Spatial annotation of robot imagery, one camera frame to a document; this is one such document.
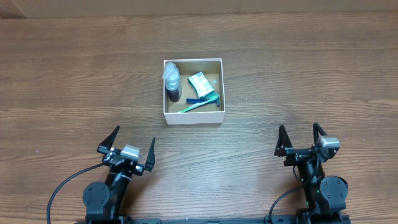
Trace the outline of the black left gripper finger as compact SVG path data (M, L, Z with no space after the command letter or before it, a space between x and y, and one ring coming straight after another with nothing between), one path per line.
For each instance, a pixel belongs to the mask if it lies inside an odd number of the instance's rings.
M155 165L154 146L155 146L155 138L152 138L152 142L151 142L150 149L149 149L149 152L147 155L146 163L144 165L144 169L149 172L151 172L153 170L154 165Z
M109 153L111 151L112 145L114 143L114 140L116 139L116 136L118 135L119 129L120 126L116 126L114 131L98 145L98 148L96 150L98 153Z

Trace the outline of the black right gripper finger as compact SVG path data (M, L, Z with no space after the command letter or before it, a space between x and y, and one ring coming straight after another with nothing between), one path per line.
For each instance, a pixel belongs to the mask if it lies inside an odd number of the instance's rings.
M317 143L320 136L326 136L327 133L322 129L318 123L313 123L313 140L314 144Z
M292 143L290 142L289 135L287 134L285 126L281 124L279 126L279 135L274 155L278 157L287 156L288 154L291 154L293 150L294 148L292 146Z

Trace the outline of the blue disposable razor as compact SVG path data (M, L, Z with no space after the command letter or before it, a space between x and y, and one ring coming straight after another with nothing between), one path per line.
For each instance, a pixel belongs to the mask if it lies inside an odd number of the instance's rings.
M205 102L205 101L206 101L206 99L199 99L199 98L197 98L197 99L195 99L195 98L187 98L186 99L186 103L188 103L188 104L202 103L202 102ZM215 101L212 101L211 103L216 104L216 106L219 107L220 106L220 99L218 98Z

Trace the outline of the green white toothbrush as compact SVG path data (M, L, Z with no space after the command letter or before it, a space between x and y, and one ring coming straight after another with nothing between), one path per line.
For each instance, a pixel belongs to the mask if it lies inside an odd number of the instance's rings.
M194 110L195 108L207 105L209 103L217 102L218 99L219 99L218 95L212 95L208 99L204 99L204 100L196 99L196 101L197 101L196 103L192 104L191 106L189 106L188 108L186 108L184 110L179 111L178 113L186 113L188 111Z

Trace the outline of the white cardboard box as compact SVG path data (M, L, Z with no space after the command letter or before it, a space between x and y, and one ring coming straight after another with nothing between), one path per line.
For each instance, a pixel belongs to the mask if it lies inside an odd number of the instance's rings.
M224 99L223 61L220 58L169 59L164 61L174 63L180 72L182 84L181 97L178 102L170 101L166 87L163 87L163 114L167 124L203 124L222 123L226 112ZM183 113L190 106L188 98L197 98L196 91L188 82L188 77L202 72L218 94L219 103L209 103L194 110Z

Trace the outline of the clear bottle with dark liquid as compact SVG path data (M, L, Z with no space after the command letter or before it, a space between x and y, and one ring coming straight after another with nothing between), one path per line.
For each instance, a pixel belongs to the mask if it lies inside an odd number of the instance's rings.
M165 64L162 75L165 83L165 89L170 101L176 103L180 100L182 86L180 83L180 72L176 64L168 62Z

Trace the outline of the green white soap packet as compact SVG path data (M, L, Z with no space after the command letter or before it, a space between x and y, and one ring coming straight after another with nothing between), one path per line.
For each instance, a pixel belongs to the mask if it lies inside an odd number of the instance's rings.
M215 89L211 86L202 72L188 77L188 82L196 91L197 96L201 99L206 98L208 95L211 95L215 92Z

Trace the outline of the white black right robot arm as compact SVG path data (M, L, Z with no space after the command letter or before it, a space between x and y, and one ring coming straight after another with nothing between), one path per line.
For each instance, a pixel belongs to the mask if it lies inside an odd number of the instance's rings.
M293 147L284 125L279 127L279 135L274 155L284 157L284 165L292 167L294 176L300 185L278 197L271 205L266 220L274 223L275 206L289 194L303 190L306 207L300 208L294 215L284 220L291 223L350 223L346 208L348 183L338 176L325 175L322 163L333 158L340 148L338 138L328 135L318 123L313 123L313 144L310 148Z

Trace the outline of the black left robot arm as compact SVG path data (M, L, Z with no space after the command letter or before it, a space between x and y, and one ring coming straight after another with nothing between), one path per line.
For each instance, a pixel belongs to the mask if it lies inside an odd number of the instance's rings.
M97 148L103 155L102 165L109 167L104 182L92 182L83 191L86 206L86 223L132 223L128 215L121 213L127 188L134 175L141 176L152 171L155 165L155 139L152 140L146 162L139 163L140 149L125 145L122 149L113 147L120 127L104 139Z

